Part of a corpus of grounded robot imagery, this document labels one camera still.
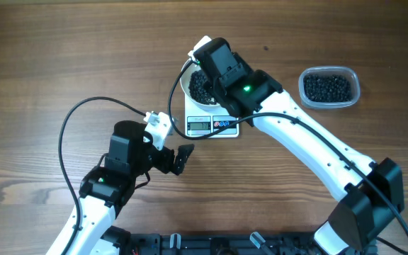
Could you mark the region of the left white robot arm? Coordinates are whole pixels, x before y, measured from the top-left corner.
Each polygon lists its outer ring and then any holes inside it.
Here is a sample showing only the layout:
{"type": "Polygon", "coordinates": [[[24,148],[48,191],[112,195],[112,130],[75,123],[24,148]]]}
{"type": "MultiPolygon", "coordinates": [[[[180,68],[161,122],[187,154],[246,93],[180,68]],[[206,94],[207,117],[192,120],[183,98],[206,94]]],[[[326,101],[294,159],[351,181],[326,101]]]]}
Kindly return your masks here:
{"type": "Polygon", "coordinates": [[[146,126],[131,120],[115,124],[109,151],[85,175],[78,205],[49,248],[49,254],[138,254],[131,233],[113,226],[122,208],[140,187],[138,176],[156,168],[179,175],[194,150],[193,144],[177,150],[157,149],[146,126]]]}

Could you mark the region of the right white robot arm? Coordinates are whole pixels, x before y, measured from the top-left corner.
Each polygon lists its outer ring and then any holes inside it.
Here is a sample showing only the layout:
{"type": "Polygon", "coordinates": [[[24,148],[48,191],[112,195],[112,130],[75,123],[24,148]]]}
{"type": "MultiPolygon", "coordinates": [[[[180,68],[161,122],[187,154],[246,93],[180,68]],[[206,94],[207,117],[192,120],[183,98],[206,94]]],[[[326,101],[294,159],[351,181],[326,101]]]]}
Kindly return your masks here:
{"type": "Polygon", "coordinates": [[[266,72],[253,70],[223,38],[189,52],[227,112],[270,135],[303,162],[337,201],[314,241],[327,254],[363,251],[404,209],[402,171],[351,149],[306,114],[266,72]]]}

